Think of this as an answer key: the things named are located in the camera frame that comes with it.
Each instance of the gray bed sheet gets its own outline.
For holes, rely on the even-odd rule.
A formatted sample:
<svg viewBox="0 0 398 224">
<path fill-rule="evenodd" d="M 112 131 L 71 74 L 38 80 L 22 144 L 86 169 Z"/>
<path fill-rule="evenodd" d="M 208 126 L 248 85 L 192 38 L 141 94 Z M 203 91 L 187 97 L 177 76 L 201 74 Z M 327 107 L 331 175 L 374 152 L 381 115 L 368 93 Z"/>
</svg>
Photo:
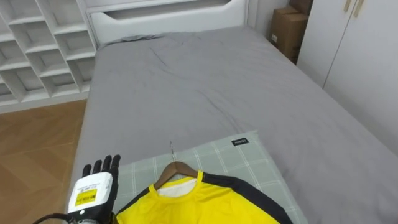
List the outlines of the gray bed sheet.
<svg viewBox="0 0 398 224">
<path fill-rule="evenodd" d="M 398 222 L 398 158 L 248 27 L 101 49 L 82 128 L 72 181 L 258 130 L 309 223 Z"/>
</svg>

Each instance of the cardboard box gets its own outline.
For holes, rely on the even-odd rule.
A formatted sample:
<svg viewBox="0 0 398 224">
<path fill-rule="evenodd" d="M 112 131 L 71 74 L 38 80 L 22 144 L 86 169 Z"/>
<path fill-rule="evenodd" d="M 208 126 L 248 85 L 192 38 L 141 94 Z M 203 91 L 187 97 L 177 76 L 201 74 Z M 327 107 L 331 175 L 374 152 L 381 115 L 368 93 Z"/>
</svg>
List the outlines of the cardboard box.
<svg viewBox="0 0 398 224">
<path fill-rule="evenodd" d="M 313 0 L 290 0 L 289 5 L 302 14 L 310 15 Z"/>
<path fill-rule="evenodd" d="M 270 40 L 289 60 L 297 62 L 308 16 L 290 8 L 274 10 Z"/>
</svg>

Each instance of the wooden floor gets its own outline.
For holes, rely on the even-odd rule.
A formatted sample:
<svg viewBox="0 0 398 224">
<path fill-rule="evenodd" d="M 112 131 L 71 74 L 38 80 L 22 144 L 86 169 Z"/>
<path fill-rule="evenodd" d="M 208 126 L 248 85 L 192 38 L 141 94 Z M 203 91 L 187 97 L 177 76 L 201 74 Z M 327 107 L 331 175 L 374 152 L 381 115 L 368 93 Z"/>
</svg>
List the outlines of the wooden floor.
<svg viewBox="0 0 398 224">
<path fill-rule="evenodd" d="M 85 106 L 82 100 L 0 114 L 0 223 L 64 212 Z"/>
</svg>

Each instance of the door handle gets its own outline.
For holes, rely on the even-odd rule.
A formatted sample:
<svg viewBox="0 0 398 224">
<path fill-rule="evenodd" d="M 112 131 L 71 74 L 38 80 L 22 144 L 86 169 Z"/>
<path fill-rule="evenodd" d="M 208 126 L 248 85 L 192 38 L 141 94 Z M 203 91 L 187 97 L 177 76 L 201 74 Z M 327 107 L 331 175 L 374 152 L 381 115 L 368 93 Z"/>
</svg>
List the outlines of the door handle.
<svg viewBox="0 0 398 224">
<path fill-rule="evenodd" d="M 358 0 L 358 5 L 356 6 L 356 9 L 355 9 L 355 12 L 354 12 L 355 18 L 358 18 L 359 13 L 361 12 L 362 5 L 363 5 L 363 2 L 364 2 L 364 1 L 365 1 L 365 0 Z"/>
<path fill-rule="evenodd" d="M 351 0 L 346 1 L 346 5 L 344 6 L 344 12 L 348 12 L 349 6 L 351 5 Z"/>
</svg>

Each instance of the blanket label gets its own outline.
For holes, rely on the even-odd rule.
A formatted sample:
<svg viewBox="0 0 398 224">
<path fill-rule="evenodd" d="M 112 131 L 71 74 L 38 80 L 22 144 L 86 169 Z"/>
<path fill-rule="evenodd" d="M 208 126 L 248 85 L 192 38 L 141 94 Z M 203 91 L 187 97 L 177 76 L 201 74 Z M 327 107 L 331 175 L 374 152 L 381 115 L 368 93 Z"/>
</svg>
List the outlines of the blanket label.
<svg viewBox="0 0 398 224">
<path fill-rule="evenodd" d="M 232 141 L 232 144 L 234 146 L 240 146 L 242 144 L 247 144 L 247 143 L 249 143 L 249 141 L 246 138 L 241 138 L 241 139 L 237 139 L 237 140 Z"/>
</svg>

